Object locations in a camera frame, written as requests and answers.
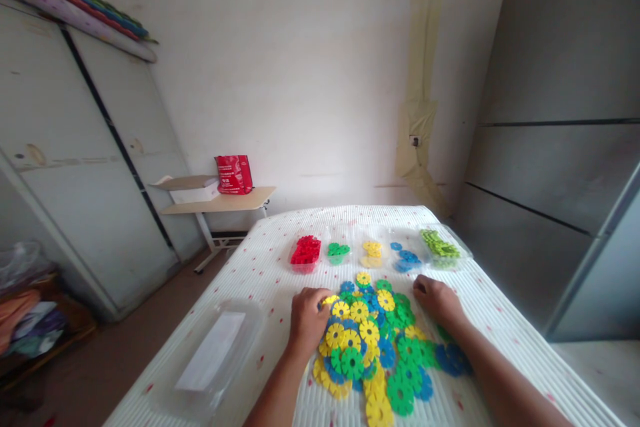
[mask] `floor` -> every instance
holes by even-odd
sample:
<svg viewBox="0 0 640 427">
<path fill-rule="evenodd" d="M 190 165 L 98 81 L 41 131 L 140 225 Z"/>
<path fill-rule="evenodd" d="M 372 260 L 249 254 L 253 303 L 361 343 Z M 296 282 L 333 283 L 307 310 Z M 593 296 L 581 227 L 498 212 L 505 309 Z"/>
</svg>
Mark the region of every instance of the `floor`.
<svg viewBox="0 0 640 427">
<path fill-rule="evenodd" d="M 21 389 L 43 396 L 31 414 L 0 409 L 0 427 L 101 426 L 225 262 L 214 258 L 201 275 L 185 266 L 119 324 L 62 354 Z"/>
<path fill-rule="evenodd" d="M 640 341 L 553 344 L 627 427 L 640 426 Z"/>
</svg>

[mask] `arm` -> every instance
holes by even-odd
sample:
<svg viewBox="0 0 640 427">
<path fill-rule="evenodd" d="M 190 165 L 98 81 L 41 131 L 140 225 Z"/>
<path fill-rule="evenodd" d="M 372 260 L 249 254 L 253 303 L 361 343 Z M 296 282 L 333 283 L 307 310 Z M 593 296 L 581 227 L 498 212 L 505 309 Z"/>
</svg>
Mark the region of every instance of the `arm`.
<svg viewBox="0 0 640 427">
<path fill-rule="evenodd" d="M 327 289 L 303 288 L 291 302 L 291 331 L 282 357 L 271 373 L 243 427 L 281 427 L 293 423 L 300 381 L 329 320 L 330 305 L 318 312 Z"/>
<path fill-rule="evenodd" d="M 504 427 L 571 427 L 569 421 L 467 319 L 453 290 L 418 276 L 413 295 L 467 355 L 485 399 Z"/>
</svg>

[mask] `tape on wall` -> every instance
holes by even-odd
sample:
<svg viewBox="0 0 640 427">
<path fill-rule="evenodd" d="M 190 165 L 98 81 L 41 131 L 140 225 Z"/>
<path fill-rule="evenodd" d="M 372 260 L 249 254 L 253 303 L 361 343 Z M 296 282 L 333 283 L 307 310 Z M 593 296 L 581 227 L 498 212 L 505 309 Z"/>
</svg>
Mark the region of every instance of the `tape on wall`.
<svg viewBox="0 0 640 427">
<path fill-rule="evenodd" d="M 429 142 L 437 101 L 431 99 L 431 74 L 442 0 L 411 0 L 409 34 L 409 77 L 405 102 L 400 106 L 395 171 L 404 178 L 413 193 L 440 219 L 451 212 L 442 193 L 427 171 Z M 409 144 L 409 136 L 418 135 L 418 147 Z"/>
</svg>

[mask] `hand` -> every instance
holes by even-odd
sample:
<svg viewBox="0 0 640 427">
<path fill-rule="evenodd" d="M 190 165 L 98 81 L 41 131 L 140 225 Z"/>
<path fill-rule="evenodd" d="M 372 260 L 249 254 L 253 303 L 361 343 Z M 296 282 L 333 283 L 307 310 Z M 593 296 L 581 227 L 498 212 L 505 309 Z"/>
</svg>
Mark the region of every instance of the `hand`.
<svg viewBox="0 0 640 427">
<path fill-rule="evenodd" d="M 413 296 L 427 311 L 429 317 L 449 331 L 469 323 L 460 299 L 443 282 L 418 275 L 413 282 Z"/>
<path fill-rule="evenodd" d="M 293 355 L 299 355 L 307 362 L 325 333 L 331 306 L 323 305 L 318 311 L 318 304 L 326 297 L 333 295 L 328 289 L 303 288 L 302 292 L 291 300 L 291 331 L 287 349 Z"/>
</svg>

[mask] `pile of clothes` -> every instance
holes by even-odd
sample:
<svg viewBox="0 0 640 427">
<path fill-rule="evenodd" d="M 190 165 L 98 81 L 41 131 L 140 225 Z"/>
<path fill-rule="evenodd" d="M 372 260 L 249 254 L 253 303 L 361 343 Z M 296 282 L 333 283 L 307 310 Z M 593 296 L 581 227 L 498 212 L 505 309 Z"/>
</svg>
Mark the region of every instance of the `pile of clothes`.
<svg viewBox="0 0 640 427">
<path fill-rule="evenodd" d="M 0 304 L 0 356 L 21 354 L 32 359 L 48 352 L 67 325 L 56 306 L 56 302 L 42 302 L 37 290 Z"/>
</svg>

